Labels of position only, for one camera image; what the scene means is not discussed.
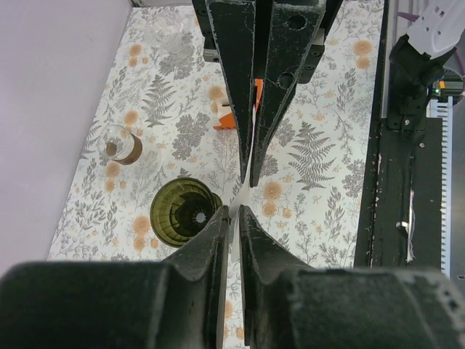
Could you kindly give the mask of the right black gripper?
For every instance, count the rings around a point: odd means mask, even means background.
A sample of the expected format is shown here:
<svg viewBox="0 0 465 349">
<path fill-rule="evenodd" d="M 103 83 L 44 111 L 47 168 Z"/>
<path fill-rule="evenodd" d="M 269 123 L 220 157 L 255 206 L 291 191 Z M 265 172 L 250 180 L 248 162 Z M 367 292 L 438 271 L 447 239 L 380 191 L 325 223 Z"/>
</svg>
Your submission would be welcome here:
<svg viewBox="0 0 465 349">
<path fill-rule="evenodd" d="M 295 95 L 297 81 L 308 83 L 320 62 L 341 4 L 342 1 L 270 2 L 263 89 L 251 152 L 252 188 L 258 185 L 267 148 Z M 255 2 L 192 1 L 192 5 L 204 37 L 203 58 L 222 66 L 238 135 L 240 180 L 244 182 L 252 138 Z"/>
</svg>

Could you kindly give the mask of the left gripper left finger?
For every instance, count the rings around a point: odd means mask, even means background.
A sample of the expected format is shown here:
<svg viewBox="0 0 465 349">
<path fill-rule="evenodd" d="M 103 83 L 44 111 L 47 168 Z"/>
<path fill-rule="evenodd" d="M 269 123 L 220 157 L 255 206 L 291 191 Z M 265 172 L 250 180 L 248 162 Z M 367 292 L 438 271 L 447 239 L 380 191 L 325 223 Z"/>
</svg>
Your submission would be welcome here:
<svg viewBox="0 0 465 349">
<path fill-rule="evenodd" d="M 3 348 L 221 348 L 228 208 L 166 259 L 27 262 L 1 277 Z"/>
</svg>

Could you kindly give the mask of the clear glass cup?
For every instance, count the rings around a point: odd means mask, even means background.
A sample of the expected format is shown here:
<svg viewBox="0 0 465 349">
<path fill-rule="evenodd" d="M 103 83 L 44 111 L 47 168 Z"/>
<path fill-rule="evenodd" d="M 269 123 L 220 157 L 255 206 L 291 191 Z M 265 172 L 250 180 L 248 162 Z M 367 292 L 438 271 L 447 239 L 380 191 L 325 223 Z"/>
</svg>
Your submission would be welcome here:
<svg viewBox="0 0 465 349">
<path fill-rule="evenodd" d="M 183 19 L 177 12 L 159 12 L 146 23 L 143 38 L 151 47 L 178 55 L 182 52 L 184 29 Z"/>
</svg>

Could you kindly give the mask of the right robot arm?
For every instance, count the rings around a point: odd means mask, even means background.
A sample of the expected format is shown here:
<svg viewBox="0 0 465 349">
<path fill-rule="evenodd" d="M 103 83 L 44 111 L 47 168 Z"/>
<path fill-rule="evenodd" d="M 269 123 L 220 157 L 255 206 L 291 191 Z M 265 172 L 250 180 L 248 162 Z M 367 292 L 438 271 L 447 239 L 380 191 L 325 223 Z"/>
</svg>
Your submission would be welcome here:
<svg viewBox="0 0 465 349">
<path fill-rule="evenodd" d="M 194 1 L 238 133 L 240 178 L 258 185 L 268 146 L 299 84 L 324 53 L 340 1 Z M 464 32 L 462 1 L 433 1 L 389 55 L 394 105 L 420 99 Z"/>
</svg>

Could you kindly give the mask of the white paper coffee filter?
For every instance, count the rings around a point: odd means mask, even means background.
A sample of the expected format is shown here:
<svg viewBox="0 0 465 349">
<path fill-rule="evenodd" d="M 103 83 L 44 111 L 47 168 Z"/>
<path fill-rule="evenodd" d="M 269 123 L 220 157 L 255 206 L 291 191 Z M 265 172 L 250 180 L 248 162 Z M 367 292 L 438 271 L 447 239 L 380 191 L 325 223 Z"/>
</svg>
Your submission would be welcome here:
<svg viewBox="0 0 465 349">
<path fill-rule="evenodd" d="M 232 200 L 230 207 L 230 262 L 236 263 L 240 259 L 240 227 L 239 227 L 239 209 L 241 205 L 247 205 L 250 202 L 250 178 L 251 178 L 251 163 L 252 150 L 249 152 L 249 158 L 246 167 L 246 176 L 244 183 L 240 187 L 238 194 Z"/>
</svg>

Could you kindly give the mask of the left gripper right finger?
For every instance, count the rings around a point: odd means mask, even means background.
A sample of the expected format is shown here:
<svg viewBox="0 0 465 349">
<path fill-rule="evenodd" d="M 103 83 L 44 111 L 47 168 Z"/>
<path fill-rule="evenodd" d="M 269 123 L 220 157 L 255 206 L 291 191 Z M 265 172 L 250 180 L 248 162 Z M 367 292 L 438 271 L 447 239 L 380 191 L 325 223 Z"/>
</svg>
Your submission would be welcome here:
<svg viewBox="0 0 465 349">
<path fill-rule="evenodd" d="M 462 348 L 464 297 L 442 273 L 315 269 L 238 213 L 250 348 Z"/>
</svg>

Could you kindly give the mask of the orange coffee filter box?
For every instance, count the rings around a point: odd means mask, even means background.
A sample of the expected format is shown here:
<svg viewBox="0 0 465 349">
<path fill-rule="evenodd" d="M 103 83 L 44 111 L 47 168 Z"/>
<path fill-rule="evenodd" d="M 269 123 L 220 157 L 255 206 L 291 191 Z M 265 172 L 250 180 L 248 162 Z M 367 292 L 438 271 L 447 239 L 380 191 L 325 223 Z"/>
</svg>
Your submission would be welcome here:
<svg viewBox="0 0 465 349">
<path fill-rule="evenodd" d="M 259 107 L 259 103 L 262 97 L 264 82 L 262 79 L 255 79 L 255 97 L 253 111 L 256 112 Z M 217 115 L 217 122 L 213 126 L 216 131 L 236 129 L 235 118 L 232 112 L 230 102 L 227 101 L 226 97 L 222 97 L 214 100 L 213 102 L 214 112 Z"/>
</svg>

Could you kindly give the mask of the green glass coffee dripper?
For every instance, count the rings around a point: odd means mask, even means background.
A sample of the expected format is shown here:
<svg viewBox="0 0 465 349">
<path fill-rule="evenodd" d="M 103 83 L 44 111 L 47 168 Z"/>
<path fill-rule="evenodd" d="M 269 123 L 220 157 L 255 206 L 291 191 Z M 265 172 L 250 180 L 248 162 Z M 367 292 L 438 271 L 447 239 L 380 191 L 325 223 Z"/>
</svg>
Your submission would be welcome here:
<svg viewBox="0 0 465 349">
<path fill-rule="evenodd" d="M 150 224 L 165 244 L 180 248 L 199 234 L 222 206 L 221 198 L 191 177 L 167 182 L 150 206 Z"/>
</svg>

